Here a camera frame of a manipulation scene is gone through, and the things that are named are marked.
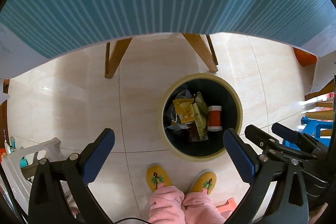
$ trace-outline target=blue plastic stool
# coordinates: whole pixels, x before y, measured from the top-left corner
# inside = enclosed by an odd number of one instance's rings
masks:
[[[329,138],[321,138],[321,129],[332,129],[333,123],[332,122],[323,122],[317,121],[314,119],[308,119],[307,116],[301,118],[301,124],[306,124],[305,128],[302,130],[302,133],[306,133],[312,135],[314,133],[314,138],[323,143],[325,146],[329,147],[330,139]],[[291,148],[295,148],[300,150],[295,144],[290,143],[286,140],[282,141],[283,145],[286,145]]]

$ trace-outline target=foot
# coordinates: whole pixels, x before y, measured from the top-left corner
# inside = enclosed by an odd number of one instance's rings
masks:
[[[167,172],[159,164],[152,164],[147,168],[146,180],[152,192],[173,185]]]
[[[216,174],[210,170],[203,170],[197,175],[190,186],[188,193],[200,192],[210,195],[216,184]]]

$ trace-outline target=person's leg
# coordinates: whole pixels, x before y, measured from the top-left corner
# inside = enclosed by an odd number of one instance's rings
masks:
[[[149,200],[148,222],[152,224],[185,224],[181,209],[184,194],[173,186],[167,172],[160,165],[147,169],[146,180],[153,195]]]
[[[216,179],[216,174],[210,170],[202,171],[195,178],[182,203],[186,224],[223,224],[226,221],[209,197]]]

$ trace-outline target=round trash bin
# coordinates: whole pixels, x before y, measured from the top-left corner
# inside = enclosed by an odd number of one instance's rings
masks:
[[[171,122],[165,116],[165,113],[176,95],[185,89],[188,89],[191,94],[200,91],[208,106],[222,106],[221,123],[223,130],[208,132],[209,139],[206,141],[189,143],[187,139],[183,140],[167,128]],[[159,108],[159,132],[169,149],[185,160],[196,162],[213,160],[225,153],[224,131],[233,128],[239,134],[242,120],[243,108],[237,93],[222,78],[207,73],[189,75],[174,83],[166,92]]]

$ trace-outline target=tiled floor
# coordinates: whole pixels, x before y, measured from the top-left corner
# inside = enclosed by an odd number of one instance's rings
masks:
[[[297,129],[303,111],[299,101],[310,90],[314,68],[300,67],[293,49],[277,42],[230,33],[211,38],[219,62],[216,75],[233,86],[243,105],[243,140],[248,142],[244,129],[249,124],[270,133],[279,121]],[[171,34],[137,37],[109,80],[104,78],[104,62],[101,44],[11,79],[8,129],[17,145],[58,137],[69,155],[80,152],[105,127],[112,128],[115,147],[89,187],[113,221],[148,218],[145,171],[155,162],[184,191],[201,170],[212,169],[218,177],[211,194],[215,205],[230,197],[239,202],[248,184],[227,154],[206,163],[187,162],[167,149],[158,131],[158,102],[165,91],[183,76],[208,72],[187,41]]]

